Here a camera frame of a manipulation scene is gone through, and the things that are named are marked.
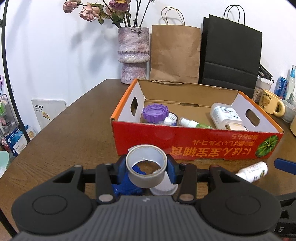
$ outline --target brown paper bag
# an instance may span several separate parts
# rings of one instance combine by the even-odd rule
[[[185,26],[183,15],[178,9],[174,10],[181,13],[182,17],[178,14],[183,25],[169,25],[169,10],[165,17],[162,14],[166,25],[152,25],[150,79],[198,83],[200,28]]]

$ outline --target box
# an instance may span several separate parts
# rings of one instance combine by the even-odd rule
[[[230,104],[248,131],[199,129],[141,123],[143,107],[153,103],[168,106],[178,118],[185,117],[215,127],[210,109],[214,103]],[[254,101],[241,91],[191,83],[168,83],[135,79],[111,116],[119,155],[130,147],[151,144],[175,159],[268,158],[284,131]]]

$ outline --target white tape roll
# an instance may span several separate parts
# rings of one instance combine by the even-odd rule
[[[135,172],[132,167],[140,161],[153,161],[161,168],[149,175]],[[168,159],[163,150],[153,145],[138,145],[131,148],[126,156],[126,168],[130,181],[137,187],[152,188],[161,183],[164,178]]]

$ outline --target wooden table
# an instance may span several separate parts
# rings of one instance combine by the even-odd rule
[[[0,207],[14,227],[11,206],[24,192],[75,164],[91,169],[101,163],[117,161],[109,118],[127,87],[120,80],[105,80],[49,123],[13,161],[0,179]],[[255,185],[279,195],[296,192],[296,175],[276,170],[273,165],[277,157],[296,160],[296,138],[284,121],[275,119],[284,129],[285,135],[272,156],[266,160],[267,176]],[[237,172],[256,162],[203,159],[195,160],[194,164],[198,168],[218,164]],[[207,194],[205,183],[198,184],[197,193],[198,198]],[[94,184],[86,186],[86,194],[94,198]],[[10,236],[0,225],[0,240],[9,239]]]

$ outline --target purple jar cap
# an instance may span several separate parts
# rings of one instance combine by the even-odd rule
[[[158,123],[168,117],[168,107],[163,104],[151,104],[143,109],[143,117],[148,123]]]

